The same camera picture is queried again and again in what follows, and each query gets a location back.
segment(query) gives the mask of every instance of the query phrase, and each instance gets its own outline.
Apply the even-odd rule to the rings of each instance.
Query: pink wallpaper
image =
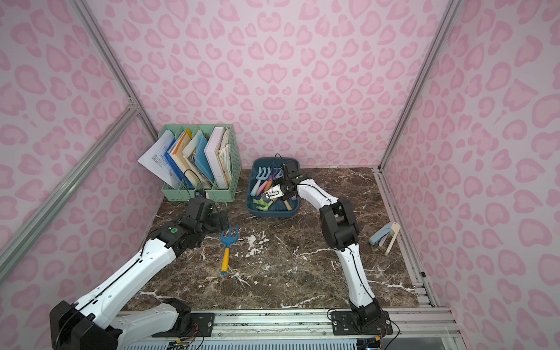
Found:
[[[157,128],[232,123],[244,167],[373,166],[447,0],[89,5]]]
[[[123,110],[64,0],[0,4],[0,251]]]
[[[559,13],[467,1],[386,172],[470,350],[560,347]]]
[[[137,162],[151,144],[134,120],[0,286],[0,348],[50,348],[50,309],[138,251],[162,199],[161,180]]]

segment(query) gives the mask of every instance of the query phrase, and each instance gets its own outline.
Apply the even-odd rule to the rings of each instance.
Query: paper document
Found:
[[[183,157],[183,150],[185,149],[185,147],[189,144],[190,142],[190,136],[188,134],[189,129],[185,130],[181,136],[179,136],[178,141],[176,142],[176,147],[174,147],[171,151],[171,153],[169,154],[171,159],[173,159],[173,161],[175,162],[175,164],[177,165],[177,167],[179,168],[180,172],[181,172],[181,178],[183,177],[183,174],[185,173],[185,171],[187,169],[190,169],[189,165],[187,164],[185,158]],[[185,175],[186,177],[186,186],[187,188],[194,188],[194,186],[192,185],[189,177],[187,175]]]
[[[218,151],[220,163],[222,164],[223,172],[226,175],[228,186],[231,183],[230,133],[232,133],[231,129],[226,129],[223,133],[222,144],[220,145],[220,150]]]
[[[224,134],[225,128],[215,127],[210,135],[210,140],[206,147],[204,148],[204,154],[208,160],[212,174],[219,189],[228,189],[228,182],[226,180],[225,173],[223,171],[222,163],[220,161],[219,151],[222,142],[222,136]]]
[[[210,169],[210,165],[208,164],[208,159],[206,158],[206,154],[204,153],[204,149],[208,141],[206,137],[198,137],[198,144],[197,144],[197,152],[194,155],[194,164],[197,166],[198,170],[206,176],[206,178],[214,184],[215,178],[212,170]]]
[[[185,173],[185,176],[190,180],[190,182],[194,186],[196,186],[198,184],[198,179],[200,179],[200,182],[202,182],[202,188],[204,188],[205,190],[210,190],[210,189],[212,189],[212,183],[206,178],[206,176],[204,176],[198,170],[197,166],[194,164],[194,156],[195,156],[196,151],[197,151],[197,144],[198,144],[198,138],[199,137],[204,137],[201,130],[199,130],[195,135],[193,135],[192,140],[183,149],[183,157],[185,158],[185,161],[186,161],[187,165],[189,166],[189,169],[192,170],[192,172],[187,171]]]
[[[177,189],[181,184],[181,179],[177,177],[173,168],[167,159],[165,159],[165,153],[174,141],[175,136],[173,133],[166,130],[160,139],[138,159],[138,162],[154,173],[158,178],[165,181],[166,184]]]

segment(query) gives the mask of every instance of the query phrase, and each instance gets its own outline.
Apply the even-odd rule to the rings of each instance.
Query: robotic arm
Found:
[[[319,211],[323,238],[338,256],[346,277],[353,325],[364,332],[378,328],[376,324],[379,323],[383,323],[386,329],[386,323],[390,323],[389,314],[380,308],[367,283],[358,248],[360,228],[352,204],[348,199],[333,197],[313,179],[301,175],[294,160],[282,164],[282,170],[284,176],[276,180],[265,196],[286,200],[297,194]]]
[[[333,197],[301,175],[295,161],[285,162],[282,169],[283,177],[265,196],[286,200],[299,195],[308,200],[319,211],[323,238],[336,252],[346,277],[352,311],[331,314],[334,334],[392,334],[389,314],[380,308],[367,283],[358,248],[360,229],[350,201]],[[115,317],[162,268],[186,249],[200,246],[206,234],[227,228],[226,213],[213,213],[214,207],[209,199],[191,199],[183,215],[150,233],[142,249],[101,285],[71,305],[62,301],[55,306],[50,312],[53,349],[118,350],[149,335],[184,336],[192,328],[192,315],[185,303],[174,298],[150,310]]]
[[[214,202],[195,197],[185,213],[150,233],[142,249],[111,277],[72,305],[60,302],[50,312],[54,350],[115,350],[148,335],[181,336],[191,329],[190,308],[171,298],[133,316],[115,318],[146,282],[186,249],[200,246],[205,235],[227,227],[225,212]]]

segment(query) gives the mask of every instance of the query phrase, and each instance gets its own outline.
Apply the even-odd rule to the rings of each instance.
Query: marble countertop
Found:
[[[303,169],[302,173],[354,205],[363,266],[379,304],[417,306],[398,245],[385,256],[384,249],[368,243],[389,222],[371,169]],[[319,213],[302,200],[292,218],[252,216],[245,208],[248,177],[248,170],[241,172],[233,203],[218,203],[227,210],[230,224],[240,226],[239,239],[231,246],[229,272],[220,273],[224,246],[219,234],[209,235],[200,248],[185,251],[157,273],[124,310],[146,310],[169,297],[186,301],[193,310],[348,306],[342,267],[323,240]],[[184,207],[183,202],[164,200],[152,229]]]

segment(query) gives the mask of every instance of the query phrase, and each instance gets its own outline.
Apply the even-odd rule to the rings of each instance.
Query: black cable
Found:
[[[276,156],[279,156],[279,157],[280,157],[280,160],[282,161],[282,164],[284,164],[284,158],[282,158],[282,156],[280,155],[280,153],[276,153],[276,154],[274,155],[274,159],[272,160],[272,166],[274,166],[274,162],[275,162],[275,160],[276,160]]]
[[[326,318],[328,318],[328,319],[329,319],[329,321],[331,321],[331,322],[332,322],[332,321],[333,321],[333,319],[329,317],[329,312],[330,312],[331,310],[333,310],[333,311],[336,311],[336,312],[338,312],[338,310],[337,310],[337,309],[335,309],[335,308],[333,308],[333,307],[331,307],[331,308],[330,308],[329,310],[327,310],[327,311],[326,311]]]
[[[358,275],[358,278],[360,279],[360,283],[362,284],[363,289],[366,291],[367,295],[371,298],[371,302],[374,301],[374,297],[371,296],[371,294],[369,293],[369,291],[367,291],[366,286],[363,284],[362,278],[360,277],[360,273],[358,272],[358,265],[356,265],[356,260],[354,258],[354,254],[351,254],[352,256],[352,261],[354,262],[354,268],[356,269],[356,274]]]
[[[363,282],[362,282],[362,278],[360,277],[360,274],[358,273],[358,266],[356,265],[356,260],[355,260],[355,258],[354,258],[354,255],[353,255],[353,254],[350,254],[350,255],[352,256],[352,261],[354,261],[354,268],[356,269],[356,273],[358,274],[358,278],[360,279],[360,283],[362,284],[363,289],[366,291],[367,295],[369,295],[369,297],[371,298],[371,301],[373,301],[374,298],[373,298],[373,297],[371,296],[371,294],[367,291],[367,288],[364,286],[364,284],[363,284]],[[383,308],[382,308],[381,306],[379,306],[379,309],[381,310],[381,312],[385,312],[385,310],[383,310]],[[391,323],[393,323],[393,324],[396,326],[396,328],[399,330],[399,332],[396,334],[395,338],[391,339],[391,341],[387,344],[387,346],[385,347],[385,349],[387,349],[387,348],[389,347],[389,345],[391,345],[391,343],[392,343],[392,342],[399,336],[399,334],[400,334],[400,328],[399,328],[399,326],[398,326],[396,323],[394,323],[393,320],[390,320],[390,319],[389,319],[389,321],[390,321]]]
[[[111,283],[109,283],[109,285],[107,287],[105,287],[99,294],[97,294],[93,299],[91,299],[90,301],[88,301],[84,306],[80,307],[79,310],[77,310],[76,312],[74,312],[67,320],[66,322],[64,322],[62,324],[62,327],[60,328],[60,330],[58,331],[58,335],[56,340],[54,341],[54,346],[53,348],[56,350],[58,348],[58,342],[60,341],[60,336],[62,335],[62,331],[64,330],[64,327],[68,324],[68,322],[80,311],[82,311],[86,306],[88,306],[89,304],[91,304],[94,300],[96,300],[100,295],[103,294],[103,292],[105,292],[107,289],[109,289],[109,287],[111,287],[116,281],[119,280],[119,278],[121,278],[126,272],[130,271],[130,269],[132,269],[132,267],[134,265],[136,265],[136,263],[138,263],[139,261],[141,261],[142,259],[142,254],[144,254],[144,247],[146,246],[148,239],[146,239],[144,241],[144,244],[142,245],[142,250],[140,251],[140,257],[138,259],[136,259],[136,261],[128,268],[126,269],[122,274],[120,274],[119,277],[117,277],[114,281],[112,281]]]
[[[200,333],[200,335],[202,336],[202,342],[201,342],[200,345],[198,346],[198,348],[199,348],[199,347],[202,345],[202,343],[204,342],[204,334],[202,334],[202,332],[199,332],[198,324],[194,323],[193,325],[196,327],[196,328],[195,328],[195,332],[194,332],[193,335],[191,335],[189,338],[186,338],[186,337],[184,336],[184,333],[183,333],[183,337],[179,337],[179,338],[180,338],[181,341],[185,341],[186,339],[190,339],[190,338],[192,338],[192,337],[195,337],[196,334]],[[185,333],[186,333],[186,332],[190,332],[191,330],[193,330],[193,327],[191,327],[191,328],[185,330]],[[172,345],[172,346],[169,345],[169,346],[167,346],[167,350],[187,349],[187,348],[192,344],[192,342],[195,341],[195,340],[196,340],[196,339],[193,339],[193,340],[192,340],[190,343],[188,343],[188,344],[177,343],[177,344],[174,344],[174,345]]]
[[[389,345],[391,345],[391,343],[392,343],[392,342],[399,336],[399,334],[400,334],[400,328],[399,328],[399,326],[398,326],[396,323],[394,323],[393,320],[389,320],[389,321],[391,321],[391,323],[393,323],[399,331],[398,331],[398,333],[395,335],[395,338],[391,339],[391,341],[387,344],[387,346],[385,347],[385,350],[387,350],[387,349],[389,348]]]
[[[202,346],[202,343],[204,343],[204,334],[201,333],[200,335],[202,335],[202,341],[200,342],[200,345],[195,350],[200,349],[200,347]]]
[[[72,315],[70,315],[70,317],[66,320],[66,322],[64,322],[62,324],[62,327],[60,328],[60,330],[58,331],[58,336],[56,338],[56,340],[54,341],[54,346],[53,349],[57,349],[58,348],[58,342],[60,340],[60,336],[62,335],[62,331],[64,330],[64,327],[66,327],[66,325],[68,324],[68,322],[80,311],[82,311],[82,309],[86,306],[88,306],[89,304],[91,304],[91,302],[95,300],[95,298],[93,298],[92,300],[88,301],[86,305],[82,306],[79,310],[76,310],[76,312],[74,312]]]
[[[330,200],[330,198],[329,198],[329,197],[327,197],[327,196],[326,196],[326,195],[325,195],[325,194],[324,194],[323,192],[321,192],[321,191],[320,191],[320,190],[319,190],[319,189],[318,189],[317,187],[315,187],[315,186],[311,186],[311,185],[309,185],[309,184],[298,184],[298,186],[309,186],[309,187],[311,187],[311,188],[314,188],[314,189],[316,189],[316,190],[317,190],[317,192],[319,192],[319,193],[320,193],[320,194],[321,194],[321,195],[322,195],[323,197],[325,197],[326,199],[328,199],[328,200],[329,200],[329,205],[333,204],[333,202],[332,202],[332,201]]]
[[[194,176],[197,177],[198,183],[200,184],[200,187],[203,187],[203,186],[202,186],[202,181],[201,181],[200,178],[198,177],[197,173],[194,172],[192,169],[187,169],[187,170],[183,171],[183,176],[185,177],[185,179],[186,179],[186,172],[187,172],[187,171],[192,172],[192,173],[194,174]]]

